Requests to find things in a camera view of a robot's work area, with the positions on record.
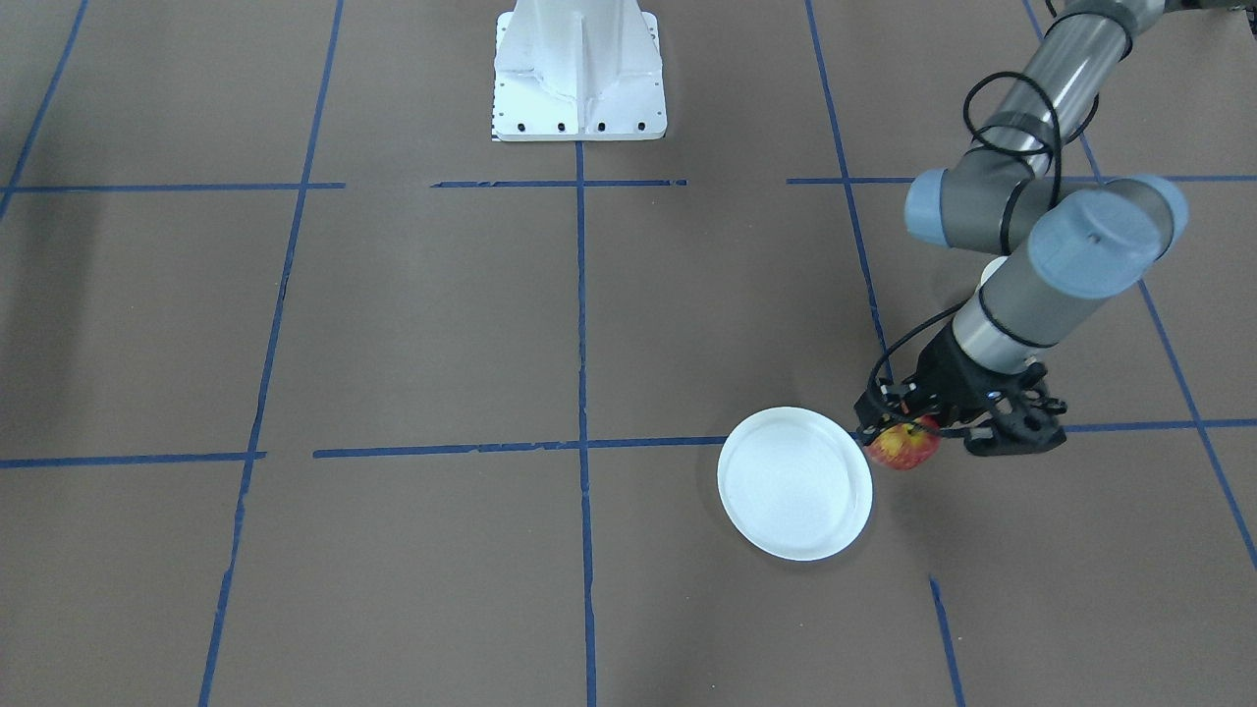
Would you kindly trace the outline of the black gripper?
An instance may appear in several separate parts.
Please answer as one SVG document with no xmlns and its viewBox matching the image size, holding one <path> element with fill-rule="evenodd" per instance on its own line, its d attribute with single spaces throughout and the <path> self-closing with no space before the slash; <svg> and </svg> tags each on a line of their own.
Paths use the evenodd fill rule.
<svg viewBox="0 0 1257 707">
<path fill-rule="evenodd" d="M 915 370 L 894 379 L 890 359 L 903 345 L 935 325 L 926 320 L 875 359 L 864 390 L 854 403 L 854 440 L 871 444 L 897 424 L 918 425 L 943 440 L 960 440 L 970 455 L 991 458 L 1042 454 L 1062 447 L 1060 416 L 1067 403 L 1052 398 L 1046 385 L 1042 348 L 988 321 L 970 325 L 939 320 L 940 331 L 925 345 Z"/>
</svg>

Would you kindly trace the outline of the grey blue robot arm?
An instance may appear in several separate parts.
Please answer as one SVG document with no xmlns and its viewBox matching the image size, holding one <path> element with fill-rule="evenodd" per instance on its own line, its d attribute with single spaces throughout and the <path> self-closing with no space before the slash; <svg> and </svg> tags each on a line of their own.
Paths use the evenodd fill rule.
<svg viewBox="0 0 1257 707">
<path fill-rule="evenodd" d="M 977 457 L 1041 454 L 1066 439 L 1067 403 L 1043 357 L 1125 294 L 1180 242 L 1182 189 L 1136 174 L 1070 187 L 1068 143 L 1094 118 L 1107 75 L 1179 1 L 1067 1 L 1027 65 L 993 73 L 962 99 L 970 135 L 955 166 L 916 176 L 903 220 L 926 245 L 997 255 L 965 299 L 914 327 L 931 340 L 903 379 L 882 353 L 854 413 L 854 439 L 887 457 L 958 439 Z"/>
</svg>

